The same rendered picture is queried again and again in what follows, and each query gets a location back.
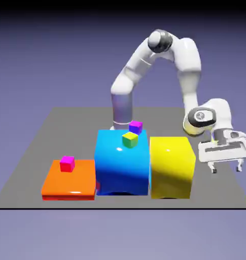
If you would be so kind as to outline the large yellow box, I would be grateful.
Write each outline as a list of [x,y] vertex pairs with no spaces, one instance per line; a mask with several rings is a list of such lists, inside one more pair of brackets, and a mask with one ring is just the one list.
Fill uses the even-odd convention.
[[189,199],[196,156],[186,137],[150,137],[152,199]]

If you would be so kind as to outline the large blue box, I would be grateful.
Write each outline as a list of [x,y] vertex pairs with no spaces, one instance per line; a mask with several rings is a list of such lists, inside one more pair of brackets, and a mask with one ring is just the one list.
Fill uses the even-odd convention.
[[95,147],[97,195],[129,193],[136,196],[148,194],[150,154],[147,132],[138,136],[133,148],[123,145],[122,136],[127,130],[101,129]]

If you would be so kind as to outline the small purple cube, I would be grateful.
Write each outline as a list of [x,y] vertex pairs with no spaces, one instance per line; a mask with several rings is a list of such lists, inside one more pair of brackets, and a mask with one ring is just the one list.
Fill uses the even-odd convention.
[[129,131],[136,134],[136,135],[139,135],[143,130],[143,123],[141,121],[132,121],[130,124],[129,124]]

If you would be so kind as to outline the small red cube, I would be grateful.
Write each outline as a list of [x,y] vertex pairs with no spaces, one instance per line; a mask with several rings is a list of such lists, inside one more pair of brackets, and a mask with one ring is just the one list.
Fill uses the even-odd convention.
[[73,156],[63,156],[59,164],[62,172],[72,172],[75,168],[75,158]]

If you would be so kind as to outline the small green cube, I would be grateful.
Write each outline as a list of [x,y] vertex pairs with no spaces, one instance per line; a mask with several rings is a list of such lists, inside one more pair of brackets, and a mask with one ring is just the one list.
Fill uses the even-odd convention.
[[138,144],[138,135],[133,132],[127,132],[122,135],[123,145],[127,148],[133,148]]

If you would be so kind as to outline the large orange box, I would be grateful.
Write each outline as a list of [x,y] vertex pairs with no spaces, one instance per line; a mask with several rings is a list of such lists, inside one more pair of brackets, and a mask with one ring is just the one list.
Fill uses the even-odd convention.
[[42,186],[44,201],[91,201],[95,198],[95,162],[76,159],[72,172],[63,172],[60,161],[54,160]]

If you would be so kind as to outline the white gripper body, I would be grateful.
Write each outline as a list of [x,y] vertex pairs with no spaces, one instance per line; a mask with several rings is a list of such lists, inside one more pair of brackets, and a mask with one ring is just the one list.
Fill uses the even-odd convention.
[[199,160],[201,162],[225,161],[246,158],[246,138],[234,138],[224,145],[214,142],[198,144]]

